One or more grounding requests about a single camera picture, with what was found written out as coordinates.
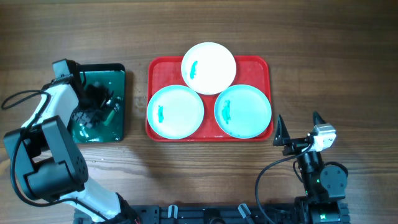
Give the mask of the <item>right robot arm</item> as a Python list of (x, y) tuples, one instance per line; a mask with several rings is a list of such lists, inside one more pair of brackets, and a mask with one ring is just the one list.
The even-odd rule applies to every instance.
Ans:
[(304, 138), (291, 138), (281, 116), (277, 120), (274, 146), (282, 146), (284, 156), (294, 156), (306, 196), (297, 197), (292, 218), (295, 223), (349, 223), (346, 197), (348, 170), (338, 162), (324, 162), (321, 152), (332, 146), (335, 128), (315, 111), (314, 127)]

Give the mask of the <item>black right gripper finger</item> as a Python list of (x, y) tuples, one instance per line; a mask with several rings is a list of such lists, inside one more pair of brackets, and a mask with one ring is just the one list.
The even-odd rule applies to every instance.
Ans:
[(313, 112), (313, 123), (314, 125), (325, 124), (326, 121), (319, 115), (317, 111)]
[(282, 116), (278, 115), (277, 129), (273, 140), (273, 146), (286, 146), (288, 144), (290, 144), (289, 132), (286, 128)]

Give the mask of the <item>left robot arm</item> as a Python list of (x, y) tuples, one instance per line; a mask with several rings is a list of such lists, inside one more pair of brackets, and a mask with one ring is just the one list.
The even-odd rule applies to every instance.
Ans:
[(113, 91), (88, 77), (105, 73), (125, 79), (120, 63), (81, 65), (63, 59), (52, 64), (55, 78), (25, 99), (42, 98), (20, 128), (4, 135), (14, 192), (33, 207), (65, 203), (93, 223), (140, 223), (139, 214), (118, 193), (106, 190), (88, 174), (88, 166), (68, 130), (70, 121), (94, 128), (104, 121)]

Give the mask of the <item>green yellow sponge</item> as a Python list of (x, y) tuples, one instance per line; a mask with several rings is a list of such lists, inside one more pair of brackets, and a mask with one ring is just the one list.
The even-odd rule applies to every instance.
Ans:
[(112, 122), (115, 113), (116, 113), (115, 110), (110, 110), (109, 113), (105, 116), (103, 121), (103, 124), (105, 126), (108, 126)]

